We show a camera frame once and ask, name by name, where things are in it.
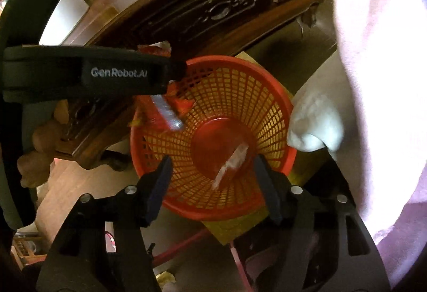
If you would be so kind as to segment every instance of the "carved wood decoration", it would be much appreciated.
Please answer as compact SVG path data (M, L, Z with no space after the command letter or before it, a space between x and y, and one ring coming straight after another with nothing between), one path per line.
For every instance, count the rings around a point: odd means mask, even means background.
M312 5L322 0L92 0L67 44L97 44L136 50L168 40L172 56L235 55L303 14L315 22ZM70 100L70 123L56 156L86 169L102 163L122 170L129 159L106 151L129 134L132 98Z

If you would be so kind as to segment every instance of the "white cloth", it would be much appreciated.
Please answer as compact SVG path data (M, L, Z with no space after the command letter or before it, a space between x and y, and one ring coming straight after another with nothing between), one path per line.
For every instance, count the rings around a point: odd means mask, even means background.
M342 63L296 94L288 144L329 148L379 243L427 161L427 0L334 0L334 19Z

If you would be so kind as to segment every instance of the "basket base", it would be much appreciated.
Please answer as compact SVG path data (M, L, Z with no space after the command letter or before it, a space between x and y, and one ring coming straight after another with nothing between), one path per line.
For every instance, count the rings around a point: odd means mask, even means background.
M235 118L217 117L207 120L194 132L191 141L191 158L194 166L205 177L214 180L221 167L237 147L248 145L245 162L238 171L229 170L219 188L227 187L232 179L245 175L252 168L257 147L255 137L248 127Z

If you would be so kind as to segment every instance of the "paper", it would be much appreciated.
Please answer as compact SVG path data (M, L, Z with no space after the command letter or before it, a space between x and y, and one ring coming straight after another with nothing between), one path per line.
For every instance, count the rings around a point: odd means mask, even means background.
M228 168L237 170L239 169L246 158L246 152L248 151L248 145L245 143L242 143L238 146L236 150L234 150L231 157L228 159L228 161L221 167L218 174L216 175L215 180L212 183L212 189L216 190L219 186L219 183L223 179L224 174L226 173Z

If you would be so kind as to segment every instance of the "metal screw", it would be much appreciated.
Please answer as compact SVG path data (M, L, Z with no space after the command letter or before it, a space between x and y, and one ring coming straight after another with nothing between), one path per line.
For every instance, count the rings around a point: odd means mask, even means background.
M85 193L84 195L80 196L80 202L87 203L90 201L91 195L89 193Z
M340 202L340 203L347 203L348 199L344 195L338 195L337 196L337 201Z
M133 195L135 192L136 192L136 186L131 185L125 188L125 193L127 195Z
M300 195L302 193L302 188L299 187L299 186L294 185L294 186L291 187L291 192L294 195Z

